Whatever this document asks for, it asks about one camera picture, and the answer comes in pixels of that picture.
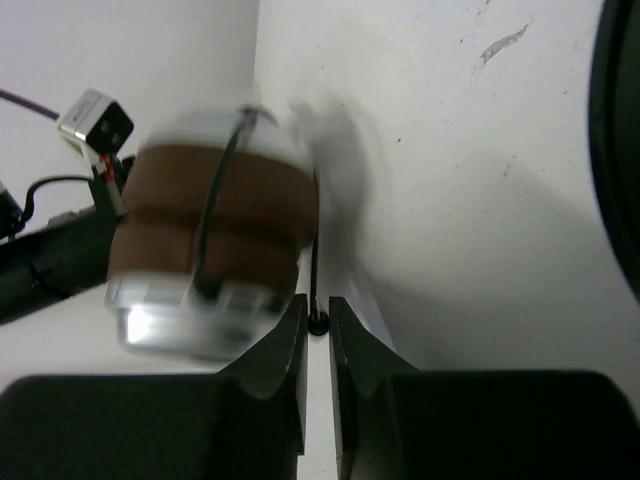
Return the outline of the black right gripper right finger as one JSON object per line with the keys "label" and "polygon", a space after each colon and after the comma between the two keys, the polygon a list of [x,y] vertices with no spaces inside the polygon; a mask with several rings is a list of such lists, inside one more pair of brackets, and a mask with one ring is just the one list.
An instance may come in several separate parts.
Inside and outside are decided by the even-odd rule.
{"label": "black right gripper right finger", "polygon": [[329,302],[342,479],[635,479],[639,424],[607,377],[421,371]]}

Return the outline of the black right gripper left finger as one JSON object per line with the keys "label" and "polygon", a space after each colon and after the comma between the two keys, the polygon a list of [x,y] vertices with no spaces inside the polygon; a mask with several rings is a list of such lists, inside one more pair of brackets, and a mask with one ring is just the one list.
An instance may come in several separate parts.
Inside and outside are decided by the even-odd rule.
{"label": "black right gripper left finger", "polygon": [[5,479],[293,479],[305,450],[305,295],[212,374],[50,375],[1,397]]}

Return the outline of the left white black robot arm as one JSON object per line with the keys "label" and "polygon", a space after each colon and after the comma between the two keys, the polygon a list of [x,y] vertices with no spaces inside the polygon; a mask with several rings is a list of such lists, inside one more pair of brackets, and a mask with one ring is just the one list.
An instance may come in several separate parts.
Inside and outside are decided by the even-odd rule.
{"label": "left white black robot arm", "polygon": [[1,245],[1,323],[91,289],[106,279],[116,227],[109,195],[89,183],[94,205],[52,218],[42,229]]}

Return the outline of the brown silver headphones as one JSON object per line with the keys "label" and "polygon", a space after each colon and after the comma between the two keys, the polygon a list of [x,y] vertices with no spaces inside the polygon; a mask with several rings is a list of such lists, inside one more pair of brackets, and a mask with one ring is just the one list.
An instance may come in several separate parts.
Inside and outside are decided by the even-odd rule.
{"label": "brown silver headphones", "polygon": [[136,352],[228,364],[295,294],[319,221],[304,145],[259,105],[182,113],[127,178],[105,303]]}

